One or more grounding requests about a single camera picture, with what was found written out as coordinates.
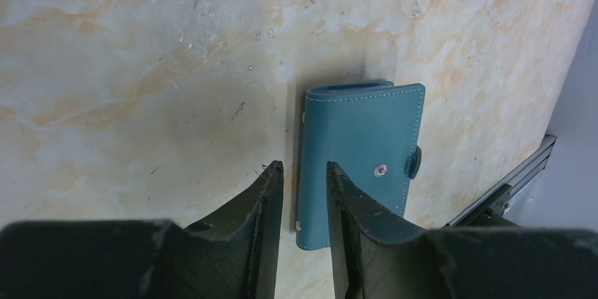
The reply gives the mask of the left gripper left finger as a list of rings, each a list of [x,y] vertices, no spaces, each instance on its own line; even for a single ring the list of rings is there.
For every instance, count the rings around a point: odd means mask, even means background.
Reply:
[[[2,298],[273,298],[283,164],[181,227],[170,219],[19,221],[1,230]]]

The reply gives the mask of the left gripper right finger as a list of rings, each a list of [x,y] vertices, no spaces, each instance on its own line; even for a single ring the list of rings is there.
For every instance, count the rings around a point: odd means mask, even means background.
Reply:
[[[597,234],[585,229],[427,230],[327,164],[337,298],[596,298]]]

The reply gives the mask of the teal card holder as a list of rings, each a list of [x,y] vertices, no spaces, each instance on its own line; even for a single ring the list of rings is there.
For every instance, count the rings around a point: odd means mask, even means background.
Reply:
[[[334,161],[370,197],[403,216],[419,170],[425,102],[420,83],[325,85],[305,93],[296,210],[296,245],[329,247],[327,162]]]

